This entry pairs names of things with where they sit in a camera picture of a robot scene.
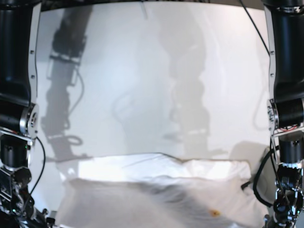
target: white surface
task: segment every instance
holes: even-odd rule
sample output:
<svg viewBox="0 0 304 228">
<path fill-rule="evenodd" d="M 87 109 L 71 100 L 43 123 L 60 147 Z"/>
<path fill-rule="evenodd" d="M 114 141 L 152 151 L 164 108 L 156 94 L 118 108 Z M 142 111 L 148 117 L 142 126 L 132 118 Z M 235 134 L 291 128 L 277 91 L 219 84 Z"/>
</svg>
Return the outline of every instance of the white surface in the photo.
<svg viewBox="0 0 304 228">
<path fill-rule="evenodd" d="M 61 161 L 162 152 L 183 159 L 249 160 L 254 169 L 268 144 L 268 56 L 244 10 L 145 2 L 145 15 L 142 6 L 93 6 L 79 68 L 83 97 L 71 114 L 81 80 L 69 64 L 49 59 L 64 9 L 41 14 L 38 134 L 48 162 L 34 194 L 39 209 L 59 206 Z M 264 12 L 250 12 L 267 40 Z M 41 154 L 37 145 L 33 180 Z M 78 164 L 60 171 L 78 175 Z"/>
<path fill-rule="evenodd" d="M 240 188 L 250 177 L 247 162 L 181 163 L 161 154 L 143 154 L 92 163 L 99 167 L 99 175 L 80 169 L 82 180 L 66 182 L 56 217 L 59 224 L 72 228 L 263 226 L 267 208 L 250 188 Z"/>
</svg>

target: black cable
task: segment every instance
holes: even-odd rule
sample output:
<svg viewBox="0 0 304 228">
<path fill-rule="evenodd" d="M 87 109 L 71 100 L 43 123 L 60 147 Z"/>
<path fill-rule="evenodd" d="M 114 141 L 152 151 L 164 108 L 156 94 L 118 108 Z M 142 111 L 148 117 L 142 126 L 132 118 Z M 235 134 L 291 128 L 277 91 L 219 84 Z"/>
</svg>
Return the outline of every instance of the black cable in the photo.
<svg viewBox="0 0 304 228">
<path fill-rule="evenodd" d="M 247 188 L 250 184 L 252 183 L 252 181 L 247 181 L 246 183 L 241 185 L 241 189 L 244 190 L 245 188 Z"/>
<path fill-rule="evenodd" d="M 250 18 L 250 20 L 251 20 L 253 26 L 256 28 L 256 31 L 257 31 L 258 35 L 260 36 L 261 41 L 262 41 L 262 43 L 264 44 L 264 47 L 265 47 L 265 49 L 266 49 L 268 55 L 270 56 L 269 50 L 268 50 L 268 48 L 267 48 L 267 45 L 266 45 L 266 43 L 265 43 L 265 41 L 264 41 L 264 39 L 263 39 L 263 37 L 262 37 L 260 31 L 258 30 L 258 28 L 257 28 L 257 26 L 256 26 L 256 24 L 255 24 L 255 22 L 253 21 L 252 17 L 250 16 L 250 14 L 249 14 L 249 12 L 248 12 L 248 10 L 247 10 L 247 7 L 246 7 L 245 4 L 243 3 L 243 0 L 239 0 L 239 2 L 240 2 L 241 5 L 243 6 L 243 8 L 244 8 L 244 10 L 246 11 L 247 15 L 249 16 L 249 18 Z"/>
<path fill-rule="evenodd" d="M 30 198 L 31 198 L 31 196 L 32 196 L 32 193 L 33 193 L 33 191 L 35 190 L 37 184 L 39 183 L 39 181 L 40 181 L 40 179 L 41 179 L 41 176 L 42 176 L 42 174 L 43 174 L 44 167 L 45 167 L 45 165 L 46 165 L 46 151 L 45 151 L 45 149 L 44 149 L 44 146 L 43 146 L 41 140 L 40 140 L 38 137 L 37 137 L 37 140 L 38 140 L 38 142 L 40 143 L 40 145 L 41 145 L 41 147 L 42 147 L 42 151 L 43 151 L 43 165 L 42 165 L 42 169 L 41 169 L 40 175 L 39 175 L 39 177 L 38 177 L 38 179 L 37 179 L 37 181 L 36 181 L 36 183 L 35 183 L 35 185 L 34 185 L 32 191 L 30 191 L 27 200 L 26 200 L 25 203 L 24 203 L 24 206 L 23 206 L 23 209 L 22 209 L 21 214 L 23 214 L 23 212 L 24 212 L 24 210 L 25 210 L 25 207 L 26 207 L 27 204 L 29 203 L 29 200 L 30 200 Z"/>
<path fill-rule="evenodd" d="M 255 176 L 254 179 L 253 179 L 253 192 L 254 192 L 254 194 L 255 194 L 257 200 L 260 201 L 262 204 L 264 204 L 265 206 L 267 206 L 267 207 L 269 207 L 269 208 L 270 208 L 273 204 L 271 204 L 271 203 L 265 201 L 265 200 L 260 196 L 260 193 L 259 193 L 258 190 L 257 190 L 257 183 L 258 183 L 258 180 L 259 180 L 259 178 L 260 178 L 260 176 L 261 176 L 261 173 L 262 173 L 262 171 L 263 171 L 263 168 L 264 168 L 266 162 L 268 161 L 269 157 L 271 157 L 271 154 L 272 154 L 272 150 L 269 150 L 269 151 L 267 152 L 267 154 L 265 155 L 265 157 L 263 158 L 263 160 L 262 160 L 262 162 L 261 162 L 261 164 L 260 164 L 260 167 L 259 167 L 258 170 L 257 170 L 256 176 Z"/>
</svg>

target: red wire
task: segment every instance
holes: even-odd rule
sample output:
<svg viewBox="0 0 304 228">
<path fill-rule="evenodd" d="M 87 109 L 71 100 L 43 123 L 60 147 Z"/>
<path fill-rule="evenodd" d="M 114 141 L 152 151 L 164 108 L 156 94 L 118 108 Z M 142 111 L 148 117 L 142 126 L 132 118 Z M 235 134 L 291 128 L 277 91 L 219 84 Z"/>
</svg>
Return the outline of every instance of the red wire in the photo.
<svg viewBox="0 0 304 228">
<path fill-rule="evenodd" d="M 280 128 L 283 132 L 288 132 L 288 131 L 291 131 L 291 130 L 293 130 L 293 129 L 295 129 L 295 128 L 297 128 L 297 126 L 294 126 L 294 127 L 292 127 L 292 128 L 290 128 L 290 129 L 288 129 L 288 130 L 286 130 L 286 129 L 284 129 L 284 128 Z"/>
</svg>

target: cable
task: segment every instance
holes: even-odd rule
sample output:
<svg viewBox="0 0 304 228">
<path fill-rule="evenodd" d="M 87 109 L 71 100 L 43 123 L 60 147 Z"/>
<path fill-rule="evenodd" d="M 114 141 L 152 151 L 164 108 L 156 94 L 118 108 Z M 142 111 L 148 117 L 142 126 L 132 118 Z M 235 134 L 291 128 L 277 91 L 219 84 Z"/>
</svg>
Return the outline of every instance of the cable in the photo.
<svg viewBox="0 0 304 228">
<path fill-rule="evenodd" d="M 252 17 L 250 16 L 250 14 L 249 14 L 249 12 L 248 12 L 248 10 L 247 10 L 247 7 L 246 7 L 245 4 L 243 3 L 243 0 L 239 0 L 239 2 L 240 2 L 241 5 L 243 6 L 243 8 L 244 8 L 244 10 L 246 11 L 247 15 L 249 16 L 249 18 L 250 18 L 250 20 L 251 20 L 253 26 L 256 28 L 256 31 L 257 31 L 258 35 L 260 36 L 261 41 L 262 41 L 262 43 L 264 44 L 264 47 L 265 47 L 265 49 L 266 49 L 268 55 L 270 56 L 269 50 L 268 50 L 268 48 L 267 48 L 267 45 L 266 45 L 266 43 L 265 43 L 265 41 L 264 41 L 264 39 L 263 39 L 263 37 L 262 37 L 260 31 L 258 30 L 258 28 L 257 28 L 257 26 L 256 26 L 256 24 L 255 24 L 255 22 L 253 21 Z"/>
<path fill-rule="evenodd" d="M 250 184 L 252 183 L 252 181 L 247 181 L 246 183 L 241 185 L 241 189 L 244 190 L 245 188 L 247 188 Z"/>
<path fill-rule="evenodd" d="M 282 130 L 283 132 L 289 132 L 291 130 L 294 130 L 295 128 L 297 128 L 297 126 L 291 127 L 289 129 L 280 128 L 280 130 Z"/>
<path fill-rule="evenodd" d="M 45 165 L 46 165 L 46 151 L 45 151 L 45 149 L 44 149 L 44 146 L 43 146 L 41 140 L 40 140 L 38 137 L 37 137 L 37 140 L 38 140 L 38 142 L 40 143 L 40 145 L 41 145 L 41 147 L 42 147 L 42 151 L 43 151 L 43 165 L 42 165 L 42 169 L 41 169 L 40 175 L 39 175 L 39 177 L 38 177 L 38 179 L 37 179 L 37 181 L 36 181 L 36 183 L 35 183 L 35 185 L 34 185 L 32 191 L 30 191 L 27 200 L 26 200 L 25 203 L 24 203 L 24 206 L 23 206 L 23 209 L 22 209 L 21 214 L 23 214 L 23 212 L 24 212 L 24 210 L 25 210 L 25 207 L 26 207 L 27 204 L 29 203 L 29 200 L 30 200 L 30 198 L 32 197 L 32 193 L 33 193 L 33 191 L 35 190 L 37 184 L 39 183 L 39 181 L 40 181 L 40 179 L 41 179 L 41 176 L 42 176 L 42 174 L 43 174 L 44 167 L 45 167 Z"/>
<path fill-rule="evenodd" d="M 253 192 L 254 192 L 254 194 L 255 194 L 257 200 L 260 201 L 262 204 L 264 204 L 265 206 L 267 206 L 267 207 L 269 207 L 269 208 L 270 208 L 273 204 L 271 204 L 271 203 L 265 201 L 265 200 L 260 196 L 260 193 L 259 193 L 258 190 L 257 190 L 257 183 L 258 183 L 258 180 L 259 180 L 259 178 L 260 178 L 260 176 L 261 176 L 261 173 L 262 173 L 262 171 L 263 171 L 263 168 L 264 168 L 266 162 L 268 161 L 269 157 L 271 157 L 271 154 L 272 154 L 272 150 L 269 150 L 269 151 L 267 152 L 267 154 L 265 155 L 265 157 L 263 158 L 263 160 L 262 160 L 262 162 L 261 162 L 261 164 L 260 164 L 260 167 L 259 167 L 258 170 L 257 170 L 256 176 L 255 176 L 254 179 L 253 179 Z"/>
</svg>

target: white cloth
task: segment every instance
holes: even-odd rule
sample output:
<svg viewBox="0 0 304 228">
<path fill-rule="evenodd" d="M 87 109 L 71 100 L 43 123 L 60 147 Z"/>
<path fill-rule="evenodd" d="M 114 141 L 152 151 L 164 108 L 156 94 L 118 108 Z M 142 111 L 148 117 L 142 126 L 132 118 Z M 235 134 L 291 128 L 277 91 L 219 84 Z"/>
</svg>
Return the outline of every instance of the white cloth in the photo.
<svg viewBox="0 0 304 228">
<path fill-rule="evenodd" d="M 250 177 L 244 161 L 182 163 L 142 154 L 79 168 L 82 179 L 66 179 L 56 217 L 71 228 L 261 228 L 267 213 L 251 189 L 240 188 Z"/>
</svg>

